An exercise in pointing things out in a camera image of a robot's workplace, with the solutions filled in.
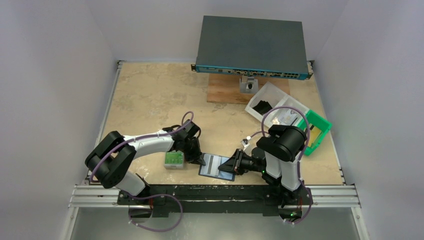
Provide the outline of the white card black stripe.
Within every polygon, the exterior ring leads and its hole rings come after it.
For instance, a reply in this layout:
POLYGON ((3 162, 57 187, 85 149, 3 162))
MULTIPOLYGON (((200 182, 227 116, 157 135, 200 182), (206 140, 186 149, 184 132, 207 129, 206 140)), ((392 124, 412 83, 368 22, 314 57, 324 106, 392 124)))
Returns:
POLYGON ((220 155, 205 154, 204 160, 206 165, 201 166, 199 174, 209 177, 218 177, 220 175, 220 170, 218 167, 227 159, 227 157, 220 155))

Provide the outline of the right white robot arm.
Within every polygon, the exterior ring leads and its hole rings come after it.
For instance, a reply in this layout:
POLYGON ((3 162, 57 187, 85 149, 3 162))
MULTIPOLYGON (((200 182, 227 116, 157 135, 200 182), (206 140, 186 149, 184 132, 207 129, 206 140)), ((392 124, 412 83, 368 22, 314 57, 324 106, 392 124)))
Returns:
POLYGON ((303 181, 300 178, 300 154, 307 134, 299 127, 273 125, 268 136, 262 136, 248 155, 242 149, 219 165, 220 171, 235 175, 246 172, 261 173, 270 186, 279 187, 278 195, 283 203, 299 200, 303 181))

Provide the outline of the blue card holder wallet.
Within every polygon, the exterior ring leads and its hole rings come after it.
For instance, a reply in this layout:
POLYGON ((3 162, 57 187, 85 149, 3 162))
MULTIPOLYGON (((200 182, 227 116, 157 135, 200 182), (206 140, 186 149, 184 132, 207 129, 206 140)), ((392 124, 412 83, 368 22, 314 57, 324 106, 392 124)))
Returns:
POLYGON ((235 174, 219 170, 219 166, 229 160, 226 156, 204 153, 203 160, 205 165, 199 167, 198 175, 208 178, 220 179, 233 182, 235 174))

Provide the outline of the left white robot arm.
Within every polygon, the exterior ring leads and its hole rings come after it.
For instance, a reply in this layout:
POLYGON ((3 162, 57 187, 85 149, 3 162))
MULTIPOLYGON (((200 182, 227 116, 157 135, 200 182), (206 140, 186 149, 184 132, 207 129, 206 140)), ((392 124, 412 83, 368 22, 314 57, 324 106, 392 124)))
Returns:
POLYGON ((199 136, 201 128, 190 120, 143 135, 122 135, 111 131, 86 157, 84 163, 105 188, 112 187, 134 197, 145 197, 148 183, 129 171, 133 160, 155 153, 181 152, 183 159, 204 166, 199 136))

